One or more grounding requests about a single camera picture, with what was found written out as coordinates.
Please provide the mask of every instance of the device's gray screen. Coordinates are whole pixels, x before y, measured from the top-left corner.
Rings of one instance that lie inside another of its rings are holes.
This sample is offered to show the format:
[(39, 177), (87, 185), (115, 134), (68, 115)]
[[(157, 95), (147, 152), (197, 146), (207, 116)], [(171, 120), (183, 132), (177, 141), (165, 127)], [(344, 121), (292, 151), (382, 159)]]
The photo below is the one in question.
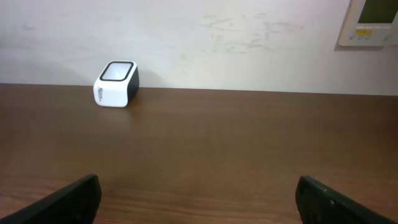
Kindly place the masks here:
[(398, 0), (366, 0), (358, 23), (392, 23)]

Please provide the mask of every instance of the yellow label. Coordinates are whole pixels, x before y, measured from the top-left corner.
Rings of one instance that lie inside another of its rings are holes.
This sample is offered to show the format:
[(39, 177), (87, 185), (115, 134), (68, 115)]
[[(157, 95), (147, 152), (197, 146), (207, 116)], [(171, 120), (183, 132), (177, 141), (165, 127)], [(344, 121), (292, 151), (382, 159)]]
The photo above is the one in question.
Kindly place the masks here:
[(355, 35), (369, 35), (372, 30), (356, 30)]

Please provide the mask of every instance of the small white box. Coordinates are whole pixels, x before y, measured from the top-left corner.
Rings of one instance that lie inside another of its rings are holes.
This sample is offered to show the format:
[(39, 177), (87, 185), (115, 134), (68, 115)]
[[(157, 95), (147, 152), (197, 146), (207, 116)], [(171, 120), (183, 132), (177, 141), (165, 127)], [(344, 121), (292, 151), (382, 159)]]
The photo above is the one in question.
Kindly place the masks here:
[(138, 88), (136, 63), (110, 62), (94, 83), (94, 99), (100, 106), (125, 107), (134, 98)]

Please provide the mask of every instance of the wooden table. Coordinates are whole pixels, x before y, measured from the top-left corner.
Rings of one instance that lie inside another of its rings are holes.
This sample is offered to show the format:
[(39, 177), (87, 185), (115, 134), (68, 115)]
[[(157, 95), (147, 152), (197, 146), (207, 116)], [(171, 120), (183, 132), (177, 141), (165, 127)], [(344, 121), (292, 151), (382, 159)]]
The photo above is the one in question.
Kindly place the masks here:
[(300, 223), (310, 175), (398, 221), (398, 97), (0, 85), (0, 217), (95, 173), (95, 223)]

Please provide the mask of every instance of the black bezel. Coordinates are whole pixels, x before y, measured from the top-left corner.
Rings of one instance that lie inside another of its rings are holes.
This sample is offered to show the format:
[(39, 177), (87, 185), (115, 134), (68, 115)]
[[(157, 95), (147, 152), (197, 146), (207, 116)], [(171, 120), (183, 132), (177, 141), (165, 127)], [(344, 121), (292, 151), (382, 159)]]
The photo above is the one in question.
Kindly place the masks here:
[[(122, 80), (105, 80), (105, 79), (102, 78), (102, 76), (104, 76), (105, 72), (108, 70), (109, 66), (110, 66), (111, 64), (113, 64), (113, 63), (129, 63), (129, 64), (131, 64), (129, 70), (127, 71), (126, 76), (125, 76)], [(111, 62), (111, 63), (109, 63), (109, 64), (106, 66), (106, 68), (105, 68), (104, 71), (102, 72), (102, 74), (101, 74), (101, 76), (99, 77), (99, 79), (100, 79), (101, 81), (112, 81), (112, 82), (121, 82), (121, 81), (125, 81), (126, 78), (129, 76), (129, 74), (130, 74), (131, 69), (133, 68), (133, 66), (134, 66), (134, 63), (132, 63), (132, 62), (118, 62), (118, 61)]]

